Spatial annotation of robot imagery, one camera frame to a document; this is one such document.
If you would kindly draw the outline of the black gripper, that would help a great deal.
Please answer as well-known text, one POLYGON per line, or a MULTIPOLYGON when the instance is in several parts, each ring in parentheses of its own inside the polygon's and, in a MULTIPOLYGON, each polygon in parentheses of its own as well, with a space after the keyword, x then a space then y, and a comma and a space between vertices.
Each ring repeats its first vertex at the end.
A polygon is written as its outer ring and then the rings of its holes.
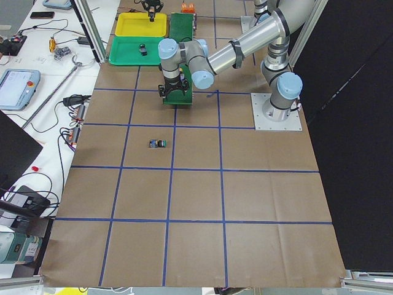
POLYGON ((141 4, 148 12, 160 12, 163 8, 163 3, 160 0, 142 0, 141 4))
POLYGON ((174 84, 166 83, 165 85, 159 85, 158 93, 161 98, 166 98, 171 92, 175 90, 180 90, 183 96, 185 96, 188 89, 189 89, 189 82, 187 79, 184 79, 183 81, 180 80, 174 84))

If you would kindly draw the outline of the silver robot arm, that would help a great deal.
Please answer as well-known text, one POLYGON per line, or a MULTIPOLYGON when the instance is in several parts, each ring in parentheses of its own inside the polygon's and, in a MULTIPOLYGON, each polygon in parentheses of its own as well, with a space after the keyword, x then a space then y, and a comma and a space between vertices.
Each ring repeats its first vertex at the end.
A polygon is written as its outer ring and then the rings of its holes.
MULTIPOLYGON (((161 12, 164 3, 162 1, 146 0, 134 1, 135 4, 141 4, 142 8, 147 12, 150 22, 155 21, 157 13, 161 12)), ((190 4, 189 6, 183 1, 181 12, 195 13, 195 8, 190 4)), ((259 24, 269 17, 267 1, 254 1, 254 18, 255 24, 259 24)))
POLYGON ((158 44, 161 70, 165 83, 159 85, 162 98, 171 92, 186 92, 187 79, 181 78, 180 65, 189 67, 193 84, 208 89, 214 77, 229 67, 238 69, 244 59, 268 48, 261 63, 261 72, 269 83, 272 94, 264 103, 264 116, 273 122, 282 122, 294 111, 292 104, 303 88, 300 76, 291 72, 288 61, 290 35, 309 19, 314 1, 255 1, 255 23, 252 28, 212 55, 204 40, 176 42, 166 38, 158 44))

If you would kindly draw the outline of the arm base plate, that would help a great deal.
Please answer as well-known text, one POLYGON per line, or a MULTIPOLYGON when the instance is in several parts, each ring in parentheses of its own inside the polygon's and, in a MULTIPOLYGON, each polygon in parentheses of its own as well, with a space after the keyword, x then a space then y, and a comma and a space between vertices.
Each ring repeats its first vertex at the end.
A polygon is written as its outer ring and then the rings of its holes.
POLYGON ((252 112, 256 131, 301 132, 299 110, 296 102, 286 110, 276 109, 270 93, 251 93, 252 112))
POLYGON ((253 16, 241 16, 240 19, 242 35, 239 37, 240 42, 255 39, 260 32, 260 25, 253 16))

